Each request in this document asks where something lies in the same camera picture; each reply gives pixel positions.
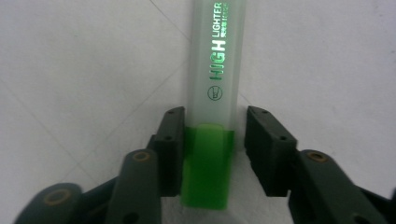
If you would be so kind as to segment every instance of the circular logo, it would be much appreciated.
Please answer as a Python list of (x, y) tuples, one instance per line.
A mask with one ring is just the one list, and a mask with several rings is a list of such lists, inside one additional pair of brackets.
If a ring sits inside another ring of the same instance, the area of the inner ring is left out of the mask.
[(218, 87), (218, 86), (212, 86), (207, 91), (207, 96), (212, 101), (217, 101), (217, 100), (221, 99), (222, 89), (220, 87)]

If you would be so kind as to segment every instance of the marker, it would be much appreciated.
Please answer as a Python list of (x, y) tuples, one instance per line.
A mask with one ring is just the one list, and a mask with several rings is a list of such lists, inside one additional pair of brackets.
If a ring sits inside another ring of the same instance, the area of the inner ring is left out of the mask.
[(245, 0), (194, 1), (181, 201), (227, 207)]

